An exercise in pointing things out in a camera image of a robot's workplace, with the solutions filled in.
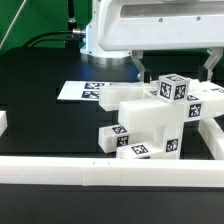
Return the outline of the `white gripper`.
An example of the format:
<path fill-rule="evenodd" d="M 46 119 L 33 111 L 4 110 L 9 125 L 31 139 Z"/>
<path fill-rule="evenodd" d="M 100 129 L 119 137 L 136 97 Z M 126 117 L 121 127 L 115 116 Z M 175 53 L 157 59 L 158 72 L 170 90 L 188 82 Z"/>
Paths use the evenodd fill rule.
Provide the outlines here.
<path fill-rule="evenodd" d="M 224 52 L 224 0 L 102 0 L 98 43 L 105 50 L 136 50 L 131 57 L 144 83 L 151 72 L 142 50 L 209 48 L 198 80 L 211 81 Z"/>

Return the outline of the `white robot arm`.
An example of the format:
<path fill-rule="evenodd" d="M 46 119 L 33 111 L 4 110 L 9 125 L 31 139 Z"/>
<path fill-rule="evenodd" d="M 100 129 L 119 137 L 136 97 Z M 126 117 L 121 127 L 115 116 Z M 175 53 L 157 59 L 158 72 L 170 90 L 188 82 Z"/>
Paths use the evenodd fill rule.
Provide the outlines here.
<path fill-rule="evenodd" d="M 146 50 L 206 49 L 199 78 L 210 80 L 224 53 L 224 0 L 92 0 L 85 35 L 85 58 L 107 63 L 130 56 L 141 81 Z"/>

